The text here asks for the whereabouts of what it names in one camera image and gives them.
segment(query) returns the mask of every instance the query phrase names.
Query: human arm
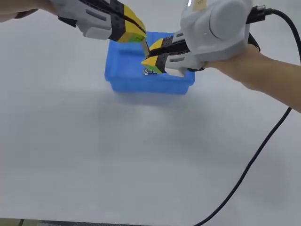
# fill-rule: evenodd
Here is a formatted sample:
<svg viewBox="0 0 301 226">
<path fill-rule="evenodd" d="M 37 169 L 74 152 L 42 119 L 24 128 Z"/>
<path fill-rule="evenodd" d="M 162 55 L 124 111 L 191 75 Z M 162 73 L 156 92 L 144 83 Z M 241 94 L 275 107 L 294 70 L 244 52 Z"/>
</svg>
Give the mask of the human arm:
<svg viewBox="0 0 301 226">
<path fill-rule="evenodd" d="M 55 7 L 48 0 L 0 0 L 0 22 L 13 19 L 19 12 L 42 9 L 56 14 Z"/>
<path fill-rule="evenodd" d="M 247 51 L 227 61 L 209 62 L 213 67 L 263 92 L 301 113 L 301 66 L 273 60 L 249 45 Z"/>
</svg>

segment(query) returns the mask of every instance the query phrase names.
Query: human hand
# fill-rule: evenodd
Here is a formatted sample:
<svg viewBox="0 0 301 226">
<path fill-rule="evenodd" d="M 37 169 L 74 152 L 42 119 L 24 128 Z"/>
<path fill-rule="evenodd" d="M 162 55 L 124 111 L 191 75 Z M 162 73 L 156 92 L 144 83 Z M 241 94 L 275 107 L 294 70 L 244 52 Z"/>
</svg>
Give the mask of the human hand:
<svg viewBox="0 0 301 226">
<path fill-rule="evenodd" d="M 207 62 L 205 68 L 218 69 L 247 88 L 257 89 L 257 84 L 264 79 L 263 67 L 269 64 L 270 60 L 254 45 L 248 44 L 246 51 L 242 54 L 225 61 Z"/>
<path fill-rule="evenodd" d="M 30 14 L 37 9 L 57 14 L 55 7 L 48 0 L 0 0 L 0 22 L 13 19 L 20 12 L 29 11 Z"/>
</svg>

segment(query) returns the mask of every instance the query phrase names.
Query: blue container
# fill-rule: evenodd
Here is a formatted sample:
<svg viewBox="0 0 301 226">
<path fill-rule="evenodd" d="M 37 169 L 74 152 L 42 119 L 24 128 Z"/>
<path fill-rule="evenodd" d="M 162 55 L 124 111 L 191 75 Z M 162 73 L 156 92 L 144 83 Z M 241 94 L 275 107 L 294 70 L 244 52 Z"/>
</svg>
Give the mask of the blue container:
<svg viewBox="0 0 301 226">
<path fill-rule="evenodd" d="M 147 42 L 152 45 L 156 40 L 173 35 L 172 33 L 147 32 Z M 145 59 L 140 43 L 117 43 L 110 41 L 105 67 L 105 79 L 116 92 L 154 92 L 185 94 L 195 82 L 195 73 L 186 72 L 184 78 L 167 73 L 144 75 Z"/>
</svg>

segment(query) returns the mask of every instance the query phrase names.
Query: white table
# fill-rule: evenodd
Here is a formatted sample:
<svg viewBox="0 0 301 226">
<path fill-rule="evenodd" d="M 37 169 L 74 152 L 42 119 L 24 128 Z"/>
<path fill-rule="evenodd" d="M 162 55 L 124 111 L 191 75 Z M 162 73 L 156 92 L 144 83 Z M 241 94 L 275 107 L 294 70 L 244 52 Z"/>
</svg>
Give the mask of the white table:
<svg viewBox="0 0 301 226">
<path fill-rule="evenodd" d="M 150 31 L 179 28 L 183 0 L 124 2 Z M 257 3 L 301 29 L 299 0 Z M 276 16 L 252 32 L 263 53 L 299 63 Z M 108 42 L 43 12 L 0 24 L 0 40 L 0 218 L 191 226 L 221 203 L 286 110 L 216 70 L 185 96 L 116 94 L 103 76 Z M 207 225 L 299 225 L 300 134 L 293 112 Z"/>
</svg>

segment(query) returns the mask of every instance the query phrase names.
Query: black wire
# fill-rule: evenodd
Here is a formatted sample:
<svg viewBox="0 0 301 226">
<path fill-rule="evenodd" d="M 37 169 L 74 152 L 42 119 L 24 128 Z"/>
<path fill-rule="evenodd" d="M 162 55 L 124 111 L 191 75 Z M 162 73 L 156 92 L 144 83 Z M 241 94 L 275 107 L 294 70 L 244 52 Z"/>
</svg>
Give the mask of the black wire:
<svg viewBox="0 0 301 226">
<path fill-rule="evenodd" d="M 24 223 L 24 219 L 20 220 L 20 222 L 19 222 L 19 226 L 22 226 L 22 225 L 23 225 L 23 223 Z"/>
<path fill-rule="evenodd" d="M 290 28 L 293 32 L 294 38 L 296 40 L 297 46 L 298 46 L 299 57 L 300 57 L 300 61 L 301 61 L 301 40 L 300 40 L 298 30 L 297 30 L 296 26 L 294 25 L 294 23 L 292 22 L 292 20 L 286 14 L 284 14 L 283 12 L 275 10 L 275 9 L 267 9 L 266 14 L 267 15 L 275 14 L 275 15 L 283 18 L 287 22 L 287 24 L 290 26 Z M 220 206 L 212 214 L 210 214 L 206 219 L 202 220 L 201 222 L 197 223 L 194 226 L 201 226 L 201 225 L 207 223 L 227 204 L 227 202 L 230 200 L 230 198 L 233 196 L 233 194 L 237 191 L 237 189 L 239 188 L 239 186 L 243 182 L 243 180 L 244 180 L 245 176 L 247 175 L 250 167 L 255 162 L 255 160 L 257 159 L 257 157 L 259 156 L 259 154 L 261 153 L 261 151 L 263 150 L 263 148 L 265 147 L 267 142 L 274 135 L 274 133 L 277 131 L 277 129 L 281 126 L 281 124 L 285 121 L 285 119 L 288 117 L 288 115 L 291 111 L 292 111 L 292 109 L 289 107 L 287 109 L 287 111 L 285 112 L 285 114 L 280 119 L 280 121 L 274 126 L 274 128 L 271 130 L 271 132 L 264 139 L 263 143 L 260 145 L 260 147 L 256 151 L 255 155 L 253 156 L 253 158 L 248 163 L 248 165 L 245 168 L 243 174 L 240 176 L 238 182 L 235 184 L 234 188 L 231 190 L 231 192 L 226 197 L 226 199 L 220 204 Z"/>
</svg>

